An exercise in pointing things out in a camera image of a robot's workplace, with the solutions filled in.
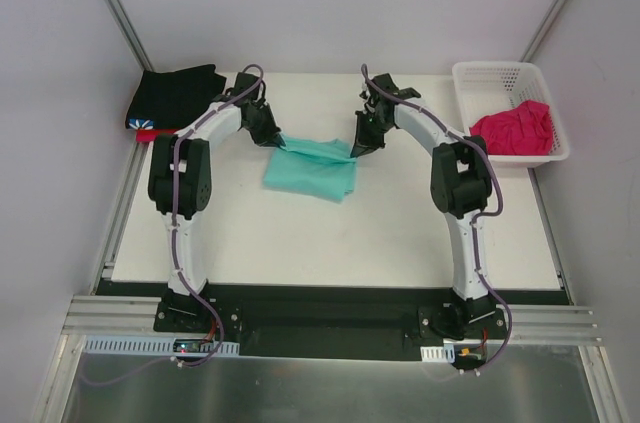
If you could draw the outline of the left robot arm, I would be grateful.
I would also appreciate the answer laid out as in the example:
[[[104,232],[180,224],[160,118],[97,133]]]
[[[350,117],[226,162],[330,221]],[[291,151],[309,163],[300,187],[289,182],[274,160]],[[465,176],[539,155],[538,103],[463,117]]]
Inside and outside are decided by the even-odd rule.
[[[194,122],[153,143],[147,191],[162,216],[170,252],[167,289],[154,320],[157,332],[222,327],[207,292],[200,223],[213,193],[212,151],[242,129],[259,147],[285,146],[257,64],[238,72],[234,85],[215,96]]]

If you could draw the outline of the teal t shirt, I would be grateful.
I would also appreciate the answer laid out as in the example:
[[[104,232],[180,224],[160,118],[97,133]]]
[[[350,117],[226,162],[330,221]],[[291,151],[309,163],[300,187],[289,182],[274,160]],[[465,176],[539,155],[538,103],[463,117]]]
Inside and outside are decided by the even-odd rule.
[[[266,188],[342,202],[356,186],[357,161],[340,139],[318,142],[284,136],[263,177]]]

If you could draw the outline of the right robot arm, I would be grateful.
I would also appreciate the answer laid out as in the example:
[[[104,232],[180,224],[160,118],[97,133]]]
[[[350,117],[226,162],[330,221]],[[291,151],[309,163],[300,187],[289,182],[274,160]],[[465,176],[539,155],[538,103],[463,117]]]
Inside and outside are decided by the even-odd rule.
[[[356,112],[353,158],[384,148],[392,129],[407,132],[431,157],[430,194],[446,219],[454,274],[451,301],[429,318],[429,328],[453,340],[473,337],[496,311],[482,227],[483,219],[493,215],[486,208],[497,189],[486,144],[446,125],[419,92],[399,88],[388,73],[365,76],[360,98],[364,108]]]

